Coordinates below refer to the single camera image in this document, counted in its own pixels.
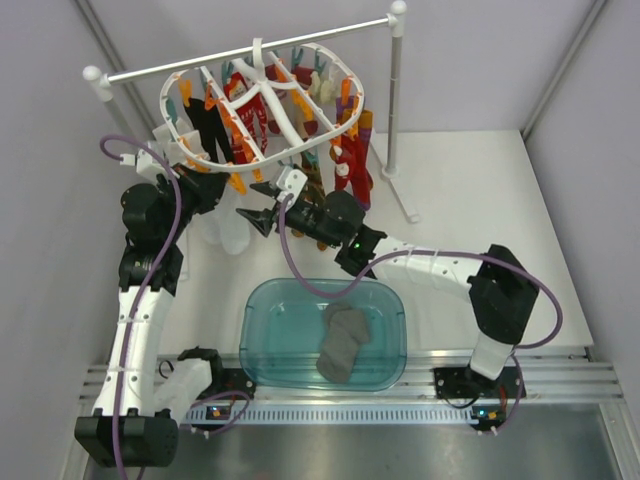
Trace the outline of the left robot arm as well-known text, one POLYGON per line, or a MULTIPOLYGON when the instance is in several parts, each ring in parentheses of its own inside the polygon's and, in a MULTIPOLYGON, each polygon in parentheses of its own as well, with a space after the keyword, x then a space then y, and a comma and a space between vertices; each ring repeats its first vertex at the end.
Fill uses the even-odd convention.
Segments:
POLYGON ((214 349, 187 349, 162 385, 156 377, 184 259, 177 242, 194 216, 216 208, 226 183, 224 173, 179 167, 172 180, 159 176, 121 196, 126 245, 118 268, 116 334, 98 398, 74 428, 75 439, 101 467, 125 472, 168 466, 185 414, 197 400, 225 388, 226 374, 214 349))

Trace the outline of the grey sock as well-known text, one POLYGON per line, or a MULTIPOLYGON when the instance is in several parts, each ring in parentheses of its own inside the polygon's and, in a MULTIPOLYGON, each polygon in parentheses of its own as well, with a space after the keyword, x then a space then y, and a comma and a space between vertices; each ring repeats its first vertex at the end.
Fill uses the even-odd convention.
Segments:
POLYGON ((316 361, 319 374, 332 383, 347 383, 360 347, 361 342, 345 327, 331 325, 316 361))
POLYGON ((362 309, 353 308, 345 302, 331 303, 324 309, 323 320, 328 330, 334 326, 341 327, 359 344, 371 341, 367 317, 362 309))

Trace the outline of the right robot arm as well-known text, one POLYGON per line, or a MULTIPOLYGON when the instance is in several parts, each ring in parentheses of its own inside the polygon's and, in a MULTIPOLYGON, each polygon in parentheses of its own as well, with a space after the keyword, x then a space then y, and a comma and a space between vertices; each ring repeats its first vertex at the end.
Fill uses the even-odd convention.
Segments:
POLYGON ((493 244, 480 254, 426 249, 368 227, 364 209, 345 191, 328 194, 318 206, 268 183, 253 188, 273 197, 274 206, 237 212, 261 235, 292 228, 336 249, 336 263, 356 281, 406 280, 468 302, 479 336, 452 396, 478 400, 502 386, 507 359, 521 343, 541 290, 508 248, 493 244))

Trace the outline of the white oval sock hanger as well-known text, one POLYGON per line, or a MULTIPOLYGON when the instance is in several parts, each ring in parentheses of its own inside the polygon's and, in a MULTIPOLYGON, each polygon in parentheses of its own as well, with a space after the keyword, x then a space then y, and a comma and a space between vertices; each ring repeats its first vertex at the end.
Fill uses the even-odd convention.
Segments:
MULTIPOLYGON (((216 106, 225 128, 231 133, 232 125, 236 125, 236 129, 240 132, 241 141, 244 143, 245 155, 248 162, 246 164, 232 165, 231 163, 215 163, 212 162, 209 155, 205 152, 199 157, 193 150, 185 144, 178 144, 184 155, 191 158, 194 162, 210 168, 213 172, 241 173, 245 171, 257 170, 265 167, 273 162, 277 162, 295 154, 314 148, 322 143, 336 144, 344 134, 352 135, 355 133, 355 127, 358 124, 359 117, 364 108, 364 88, 360 79, 355 73, 330 49, 313 42, 300 43, 295 42, 295 47, 313 51, 315 54, 325 57, 330 63, 330 71, 334 70, 339 73, 340 99, 346 103, 352 99, 351 116, 342 123, 331 121, 325 114, 320 104, 316 104, 311 98, 309 91, 302 87, 297 76, 286 67, 283 60, 275 54, 275 49, 269 47, 262 42, 260 38, 256 38, 253 46, 250 48, 252 54, 252 62, 246 63, 244 59, 236 54, 231 55, 231 64, 246 80, 250 83, 247 93, 235 101, 229 101, 224 89, 218 84, 216 79, 211 75, 206 67, 205 61, 198 61, 195 68, 200 71, 204 78, 205 106, 207 108, 216 106), (289 81, 287 83, 277 83, 269 81, 266 77, 266 67, 275 64, 289 81), (283 108, 280 100, 277 98, 274 89, 297 90, 303 100, 313 110, 315 118, 324 128, 322 134, 310 136, 306 141, 298 135, 295 126, 290 122, 288 112, 283 108), (236 113, 236 109, 247 103, 256 94, 262 95, 264 106, 269 111, 269 107, 273 110, 275 120, 281 129, 281 136, 286 140, 287 146, 281 151, 267 156, 262 153, 260 147, 251 138, 249 132, 245 128, 242 120, 236 113)), ((169 127, 172 137, 176 141, 180 141, 181 135, 177 132, 175 122, 169 114, 168 100, 170 99, 170 90, 173 86, 177 86, 183 105, 189 104, 192 98, 191 80, 185 76, 186 72, 176 71, 172 73, 165 81, 159 94, 160 112, 165 120, 165 124, 169 127)))

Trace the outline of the yellow clothespin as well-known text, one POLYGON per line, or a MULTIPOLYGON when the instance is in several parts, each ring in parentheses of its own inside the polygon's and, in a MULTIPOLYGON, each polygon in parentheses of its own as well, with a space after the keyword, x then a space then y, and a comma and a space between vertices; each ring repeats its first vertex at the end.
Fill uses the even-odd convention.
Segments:
POLYGON ((246 187, 246 185, 244 183, 244 180, 243 180, 242 176, 239 173, 237 173, 237 172, 231 173, 229 175, 228 184, 238 194, 240 194, 240 195, 246 195, 247 194, 247 187, 246 187))

